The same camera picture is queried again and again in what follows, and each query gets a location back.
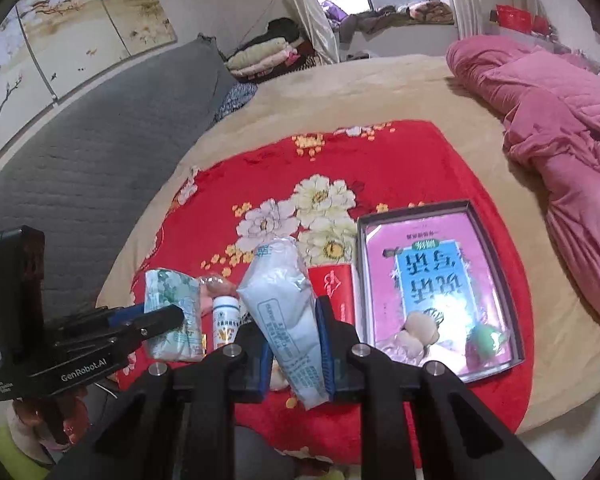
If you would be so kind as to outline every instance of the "wrapped snack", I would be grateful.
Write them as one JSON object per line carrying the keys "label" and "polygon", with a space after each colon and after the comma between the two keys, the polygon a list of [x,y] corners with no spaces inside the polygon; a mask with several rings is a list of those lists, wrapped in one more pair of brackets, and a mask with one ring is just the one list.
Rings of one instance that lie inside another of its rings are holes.
{"label": "wrapped snack", "polygon": [[295,240],[257,247],[238,293],[304,407],[327,402],[314,291]]}
{"label": "wrapped snack", "polygon": [[146,342],[153,359],[163,361],[200,361],[204,355],[200,324],[200,283],[176,270],[153,269],[144,274],[144,312],[153,312],[170,304],[180,307],[184,323]]}

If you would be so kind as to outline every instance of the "green toy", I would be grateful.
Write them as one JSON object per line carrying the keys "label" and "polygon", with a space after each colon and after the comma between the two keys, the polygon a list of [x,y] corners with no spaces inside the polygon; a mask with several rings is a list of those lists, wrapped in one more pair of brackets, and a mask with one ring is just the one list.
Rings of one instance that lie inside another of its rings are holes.
{"label": "green toy", "polygon": [[478,323],[469,334],[471,343],[482,361],[496,357],[508,336],[493,325]]}

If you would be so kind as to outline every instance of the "red card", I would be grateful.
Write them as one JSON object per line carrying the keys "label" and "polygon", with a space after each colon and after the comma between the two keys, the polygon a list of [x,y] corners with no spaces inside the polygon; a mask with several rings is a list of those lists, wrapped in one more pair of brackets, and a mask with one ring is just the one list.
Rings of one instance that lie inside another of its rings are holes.
{"label": "red card", "polygon": [[356,323],[358,276],[349,264],[309,267],[309,280],[316,296],[328,296],[338,321]]}

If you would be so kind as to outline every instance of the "wall mural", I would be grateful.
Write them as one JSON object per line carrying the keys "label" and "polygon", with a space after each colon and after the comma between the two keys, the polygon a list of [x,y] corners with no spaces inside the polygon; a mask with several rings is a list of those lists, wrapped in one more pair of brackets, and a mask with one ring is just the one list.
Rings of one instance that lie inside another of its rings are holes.
{"label": "wall mural", "polygon": [[0,26],[0,149],[103,70],[174,41],[159,0],[20,0]]}

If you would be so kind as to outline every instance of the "gray headboard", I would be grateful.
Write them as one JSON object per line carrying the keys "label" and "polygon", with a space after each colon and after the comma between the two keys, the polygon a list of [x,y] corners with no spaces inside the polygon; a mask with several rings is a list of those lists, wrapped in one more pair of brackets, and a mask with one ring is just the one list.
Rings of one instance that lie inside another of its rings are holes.
{"label": "gray headboard", "polygon": [[198,38],[97,86],[0,172],[0,231],[46,236],[45,317],[92,308],[115,258],[235,79]]}

